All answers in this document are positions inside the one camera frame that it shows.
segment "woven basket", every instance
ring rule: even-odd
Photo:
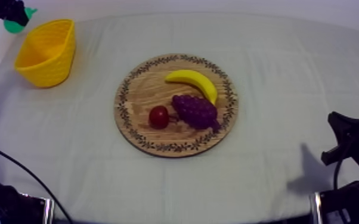
[[[52,87],[67,79],[75,53],[72,20],[54,20],[28,33],[15,69],[37,87]]]

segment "white tablecloth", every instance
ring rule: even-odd
[[[76,220],[250,223],[309,212],[330,189],[336,145],[327,115],[359,118],[359,32],[242,14],[110,17],[76,25],[70,77],[36,89],[13,70],[24,36],[0,65],[0,149],[24,163]],[[229,135],[201,155],[164,159],[119,133],[113,99],[139,63],[188,53],[219,65],[239,94]],[[351,160],[340,185],[359,179]],[[0,182],[48,197],[0,157]]]

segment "cable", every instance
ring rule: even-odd
[[[339,170],[341,169],[341,164],[343,162],[343,160],[345,159],[346,155],[348,154],[349,149],[351,148],[353,143],[353,140],[350,140],[345,149],[342,152],[341,157],[339,158],[337,165],[335,166],[335,170],[334,170],[334,179],[333,179],[333,188],[334,190],[338,189],[338,174],[339,174]],[[342,223],[348,223],[348,221],[346,220],[345,216],[343,215],[342,210],[338,210],[339,216],[341,217]]]
[[[341,157],[339,158],[339,160],[338,160],[338,162],[337,162],[337,165],[335,166],[334,177],[333,177],[333,188],[334,188],[334,190],[337,190],[337,189],[338,189],[338,174],[339,174],[339,170],[340,170],[340,168],[341,168],[341,164],[342,164],[343,160],[345,159],[346,155],[348,154],[348,151],[349,151],[349,149],[350,149],[350,147],[351,147],[351,145],[352,145],[352,142],[353,142],[353,140],[350,140],[350,141],[347,143],[347,145],[346,145],[344,151],[342,152]]]
[[[66,210],[64,209],[64,207],[61,205],[61,203],[58,201],[58,199],[54,196],[54,194],[50,191],[50,189],[34,174],[32,173],[32,171],[30,171],[28,168],[26,168],[24,165],[22,165],[20,162],[18,162],[17,160],[13,159],[12,157],[10,157],[9,155],[7,155],[6,153],[3,153],[2,151],[0,151],[0,155],[2,155],[3,157],[7,158],[8,160],[12,161],[13,163],[15,163],[17,166],[21,167],[23,170],[25,170],[27,173],[29,173],[29,175],[31,175],[36,181],[39,182],[39,184],[42,185],[43,188],[45,188],[45,190],[47,191],[47,193],[49,193],[49,195],[51,196],[51,198],[53,198],[53,200],[55,201],[55,203],[58,205],[58,207],[60,208],[60,210],[63,212],[63,214],[65,215],[65,217],[67,218],[68,222],[70,224],[74,224],[74,222],[72,221],[70,215],[68,214],[68,212],[66,212]]]

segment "banana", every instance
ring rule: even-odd
[[[188,83],[198,87],[205,97],[213,104],[216,104],[217,89],[214,84],[204,75],[192,70],[177,70],[165,77],[166,82]]]

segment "round wooden plate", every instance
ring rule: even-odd
[[[173,95],[203,97],[195,87],[164,81],[166,75],[179,69],[198,71],[216,86],[219,132],[214,133],[211,128],[195,130],[182,121],[170,123],[162,130],[149,126],[149,112],[157,105],[164,105],[169,114],[175,114],[171,106]],[[188,157],[212,148],[231,130],[237,114],[238,97],[227,74],[204,58],[186,54],[161,55],[140,64],[125,77],[114,102],[114,117],[124,137],[141,151],[160,157]]]

